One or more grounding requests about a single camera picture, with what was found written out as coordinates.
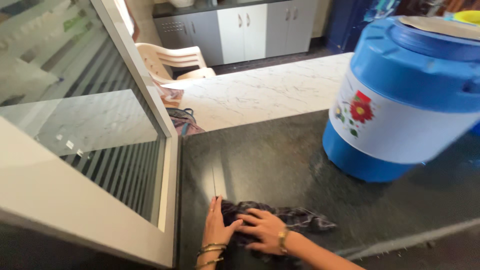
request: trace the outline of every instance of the yellow bowl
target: yellow bowl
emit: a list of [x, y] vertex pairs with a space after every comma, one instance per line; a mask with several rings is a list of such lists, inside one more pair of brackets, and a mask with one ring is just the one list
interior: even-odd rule
[[460, 11], [453, 15], [456, 21], [480, 26], [480, 11], [468, 10]]

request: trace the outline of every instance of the white marble countertop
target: white marble countertop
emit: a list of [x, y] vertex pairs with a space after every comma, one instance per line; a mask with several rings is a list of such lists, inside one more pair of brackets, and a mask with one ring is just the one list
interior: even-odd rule
[[211, 131], [330, 108], [353, 53], [174, 83], [180, 109]]

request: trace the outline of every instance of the woman's left hand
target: woman's left hand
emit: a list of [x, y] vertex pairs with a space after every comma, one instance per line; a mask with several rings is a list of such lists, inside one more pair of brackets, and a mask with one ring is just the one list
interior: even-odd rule
[[227, 245], [235, 230], [242, 224], [243, 220], [236, 220], [230, 226], [225, 227], [222, 216], [222, 196], [213, 197], [208, 208], [202, 246], [213, 243]]

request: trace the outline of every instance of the cabinet handle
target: cabinet handle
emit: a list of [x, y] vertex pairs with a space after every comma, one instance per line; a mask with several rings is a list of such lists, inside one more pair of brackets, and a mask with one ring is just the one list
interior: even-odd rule
[[299, 10], [295, 7], [295, 11], [293, 12], [293, 20], [295, 21], [299, 16]]

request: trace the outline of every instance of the white plastic chair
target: white plastic chair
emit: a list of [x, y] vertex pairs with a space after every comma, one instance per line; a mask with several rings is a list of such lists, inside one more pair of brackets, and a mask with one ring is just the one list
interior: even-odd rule
[[[207, 68], [198, 47], [184, 49], [166, 49], [148, 43], [136, 43], [138, 51], [150, 75], [160, 84], [169, 84], [182, 80], [192, 80], [216, 76], [211, 68]], [[190, 71], [177, 80], [173, 80], [163, 65], [172, 67], [199, 66], [200, 69]]]

